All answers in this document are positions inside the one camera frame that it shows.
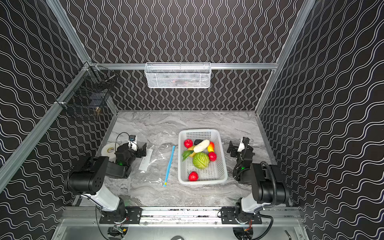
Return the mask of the clear blue-zip bag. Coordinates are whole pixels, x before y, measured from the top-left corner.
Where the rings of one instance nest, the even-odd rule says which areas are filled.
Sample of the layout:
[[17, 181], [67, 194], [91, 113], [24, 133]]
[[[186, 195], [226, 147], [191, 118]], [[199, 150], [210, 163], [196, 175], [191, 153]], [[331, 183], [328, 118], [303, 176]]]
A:
[[139, 176], [143, 183], [166, 187], [171, 174], [176, 146], [153, 145], [142, 158]]

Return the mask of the green toy cabbage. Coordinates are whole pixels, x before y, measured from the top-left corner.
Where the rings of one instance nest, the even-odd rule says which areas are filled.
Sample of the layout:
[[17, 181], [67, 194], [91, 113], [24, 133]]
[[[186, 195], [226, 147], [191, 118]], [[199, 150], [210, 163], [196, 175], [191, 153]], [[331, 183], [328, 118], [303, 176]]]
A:
[[210, 162], [208, 155], [202, 152], [193, 157], [193, 165], [200, 170], [206, 169]]

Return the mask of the white toy radish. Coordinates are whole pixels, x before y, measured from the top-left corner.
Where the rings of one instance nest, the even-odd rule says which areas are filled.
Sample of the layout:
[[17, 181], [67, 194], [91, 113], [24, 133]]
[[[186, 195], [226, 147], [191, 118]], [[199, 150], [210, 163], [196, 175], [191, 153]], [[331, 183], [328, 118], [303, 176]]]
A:
[[210, 140], [203, 140], [202, 142], [200, 142], [194, 147], [194, 152], [200, 153], [204, 151], [209, 145], [210, 145]]

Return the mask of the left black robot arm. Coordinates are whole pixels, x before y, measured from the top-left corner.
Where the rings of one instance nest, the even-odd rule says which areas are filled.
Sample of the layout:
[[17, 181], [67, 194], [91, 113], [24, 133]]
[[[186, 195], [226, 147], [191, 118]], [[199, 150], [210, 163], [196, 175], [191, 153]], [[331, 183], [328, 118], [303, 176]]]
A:
[[65, 188], [96, 205], [96, 211], [101, 213], [100, 224], [139, 224], [142, 209], [125, 206], [124, 200], [106, 187], [104, 179], [127, 179], [134, 161], [146, 155], [147, 144], [134, 150], [125, 143], [117, 148], [114, 162], [107, 156], [85, 157], [68, 174]]

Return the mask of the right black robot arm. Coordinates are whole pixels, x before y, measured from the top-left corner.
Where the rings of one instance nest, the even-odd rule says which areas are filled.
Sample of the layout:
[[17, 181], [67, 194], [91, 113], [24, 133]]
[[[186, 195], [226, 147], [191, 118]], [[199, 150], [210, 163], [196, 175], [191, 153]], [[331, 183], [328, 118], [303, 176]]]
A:
[[265, 161], [254, 163], [254, 148], [250, 139], [243, 137], [238, 146], [229, 143], [227, 153], [236, 158], [233, 169], [234, 180], [252, 187], [251, 193], [238, 199], [232, 208], [221, 209], [221, 220], [225, 225], [260, 222], [257, 213], [285, 204], [289, 205], [289, 190], [277, 165]]

